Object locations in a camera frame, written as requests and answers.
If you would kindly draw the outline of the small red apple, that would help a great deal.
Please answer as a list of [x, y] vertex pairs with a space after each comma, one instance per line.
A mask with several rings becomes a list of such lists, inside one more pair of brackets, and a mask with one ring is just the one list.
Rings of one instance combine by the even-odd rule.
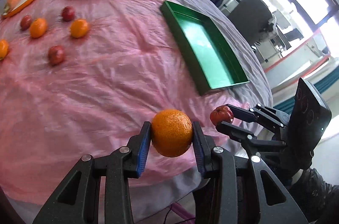
[[214, 126], [217, 126], [223, 121], [231, 124], [234, 120], [234, 115], [230, 110], [230, 107], [227, 105], [222, 105], [218, 106], [210, 113], [210, 120]]

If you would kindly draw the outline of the large orange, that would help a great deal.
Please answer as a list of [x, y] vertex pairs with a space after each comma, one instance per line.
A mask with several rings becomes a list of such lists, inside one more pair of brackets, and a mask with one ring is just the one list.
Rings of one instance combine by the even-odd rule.
[[152, 145], [165, 157], [179, 157], [192, 144], [192, 123], [180, 110], [166, 109], [158, 112], [151, 122]]

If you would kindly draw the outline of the orange mandarin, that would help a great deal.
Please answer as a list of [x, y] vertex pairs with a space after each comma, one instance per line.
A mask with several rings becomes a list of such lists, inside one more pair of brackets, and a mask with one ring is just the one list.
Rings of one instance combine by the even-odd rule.
[[82, 38], [87, 34], [90, 29], [90, 25], [87, 20], [83, 18], [76, 19], [72, 22], [70, 27], [71, 36], [73, 38]]
[[45, 34], [48, 29], [48, 23], [45, 18], [37, 18], [31, 23], [29, 32], [31, 38], [37, 39]]
[[4, 60], [9, 52], [9, 43], [5, 39], [0, 40], [0, 60]]

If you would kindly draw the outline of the green rectangular tray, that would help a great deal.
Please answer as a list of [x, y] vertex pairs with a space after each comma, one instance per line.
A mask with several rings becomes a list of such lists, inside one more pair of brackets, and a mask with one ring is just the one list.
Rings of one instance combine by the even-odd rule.
[[160, 11], [199, 95], [249, 83], [237, 56], [210, 17], [170, 1], [164, 1]]

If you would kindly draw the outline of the grey office chair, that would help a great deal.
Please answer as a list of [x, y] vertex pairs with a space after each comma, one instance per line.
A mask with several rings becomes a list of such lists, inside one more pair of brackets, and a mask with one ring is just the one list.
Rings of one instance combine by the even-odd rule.
[[276, 17], [262, 0], [242, 0], [228, 19], [250, 46], [278, 36]]

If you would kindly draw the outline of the pink plastic sheet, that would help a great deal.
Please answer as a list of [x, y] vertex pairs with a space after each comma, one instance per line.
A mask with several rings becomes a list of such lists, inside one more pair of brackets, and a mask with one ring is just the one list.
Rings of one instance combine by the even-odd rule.
[[[250, 84], [201, 96], [160, 12], [165, 0], [35, 0], [1, 21], [9, 54], [1, 61], [1, 187], [12, 199], [44, 203], [83, 154], [107, 155], [137, 134], [144, 121], [178, 109], [199, 121], [219, 144], [210, 122], [225, 103], [248, 107]], [[72, 21], [62, 10], [75, 9]], [[19, 28], [24, 14], [45, 18], [38, 39]], [[90, 29], [73, 38], [73, 21]], [[50, 65], [48, 51], [65, 60]]]

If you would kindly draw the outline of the orange carrot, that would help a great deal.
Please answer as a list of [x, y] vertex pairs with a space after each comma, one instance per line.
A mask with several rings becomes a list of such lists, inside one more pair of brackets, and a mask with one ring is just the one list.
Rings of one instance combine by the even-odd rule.
[[7, 0], [4, 9], [3, 9], [3, 13], [7, 14], [10, 11], [12, 11], [20, 2], [21, 0]]

